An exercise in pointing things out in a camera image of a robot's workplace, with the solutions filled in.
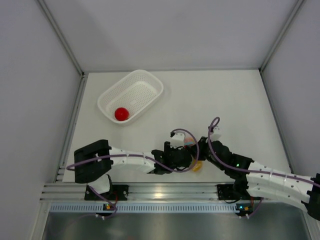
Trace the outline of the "clear zip top bag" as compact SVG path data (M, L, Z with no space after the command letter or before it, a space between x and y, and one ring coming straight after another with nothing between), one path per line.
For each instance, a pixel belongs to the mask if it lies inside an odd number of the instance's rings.
M192 147L192 146L194 146L194 145L191 145L191 146L185 146L185 145L184 145L184 148L187 149L188 147ZM192 159L191 165L194 167L194 165L196 164L196 155L195 155L195 154L192 154L192 155L191 155L191 159ZM202 169L201 169L199 172L194 172L194 173L197 174L197 175L199 175L199 174L202 172Z

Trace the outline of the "orange fake food piece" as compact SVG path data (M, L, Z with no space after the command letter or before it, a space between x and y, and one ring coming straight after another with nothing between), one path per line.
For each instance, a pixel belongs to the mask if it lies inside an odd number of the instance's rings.
M194 173L199 172L203 167L203 161L198 161L191 169Z

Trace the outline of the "orange red fake tomato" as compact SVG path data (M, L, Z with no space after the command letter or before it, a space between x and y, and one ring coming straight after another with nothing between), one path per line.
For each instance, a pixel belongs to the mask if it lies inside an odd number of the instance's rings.
M195 145L196 143L195 143L195 141L194 141L194 139L192 138L192 137L186 137L185 139L184 139L184 145L185 146L193 146L193 145Z

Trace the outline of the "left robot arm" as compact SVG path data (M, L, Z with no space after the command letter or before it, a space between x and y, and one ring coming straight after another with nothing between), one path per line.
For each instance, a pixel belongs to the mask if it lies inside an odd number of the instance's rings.
M74 172L74 182L89 185L102 200L113 194L110 170L164 175L190 170L196 160L184 146L172 147L169 142L164 150L133 152L112 147L106 139L77 149L73 156L74 163L67 169Z

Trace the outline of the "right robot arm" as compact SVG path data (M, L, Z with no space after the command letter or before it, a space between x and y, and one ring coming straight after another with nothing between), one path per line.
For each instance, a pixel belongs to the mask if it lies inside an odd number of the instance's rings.
M208 161L234 180L237 198L270 199L320 219L320 175L314 177L285 173L236 153L220 141L202 137L198 141L199 159Z

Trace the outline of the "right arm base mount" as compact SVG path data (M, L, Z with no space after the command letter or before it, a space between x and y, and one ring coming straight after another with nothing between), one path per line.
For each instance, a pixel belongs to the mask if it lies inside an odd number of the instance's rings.
M216 187L219 200L236 201L251 199L245 187L236 184L218 184Z

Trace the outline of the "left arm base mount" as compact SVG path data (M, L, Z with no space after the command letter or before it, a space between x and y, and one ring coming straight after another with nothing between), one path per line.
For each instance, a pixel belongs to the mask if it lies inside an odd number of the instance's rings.
M126 184L113 184L109 192L100 193L100 195L109 201L127 201L129 186ZM96 195L87 185L84 193L85 201L102 201L103 199Z

